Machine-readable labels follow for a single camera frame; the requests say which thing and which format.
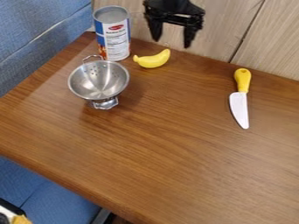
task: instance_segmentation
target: yellow knife handle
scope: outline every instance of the yellow knife handle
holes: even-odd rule
[[[234,73],[234,79],[238,83],[238,91],[248,93],[251,73],[246,68],[240,68]]]

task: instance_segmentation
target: tin can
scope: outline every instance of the tin can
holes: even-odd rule
[[[125,8],[106,6],[94,12],[99,53],[105,60],[118,61],[130,54],[130,18]]]

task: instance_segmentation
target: colander handle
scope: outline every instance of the colander handle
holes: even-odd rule
[[[101,60],[104,60],[103,57],[101,57],[100,55],[89,55],[85,59],[82,60],[83,64],[85,64],[87,62],[87,60],[89,60],[90,58],[100,58]]]

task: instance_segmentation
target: blue upholstery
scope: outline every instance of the blue upholstery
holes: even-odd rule
[[[90,0],[2,0],[0,18],[2,96],[89,28],[92,9]]]
[[[34,224],[88,224],[100,207],[0,157],[0,198],[21,207]]]
[[[100,208],[53,183],[44,183],[22,206],[33,223],[87,224]]]
[[[43,184],[45,178],[0,157],[0,198],[20,207]]]
[[[90,0],[0,1],[0,62],[87,5]]]

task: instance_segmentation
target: wall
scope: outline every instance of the wall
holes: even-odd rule
[[[183,48],[183,28],[165,24],[158,44],[299,80],[299,1],[191,0],[206,10],[205,26]],[[94,0],[94,8],[120,5],[132,16],[132,36],[153,41],[143,0]]]

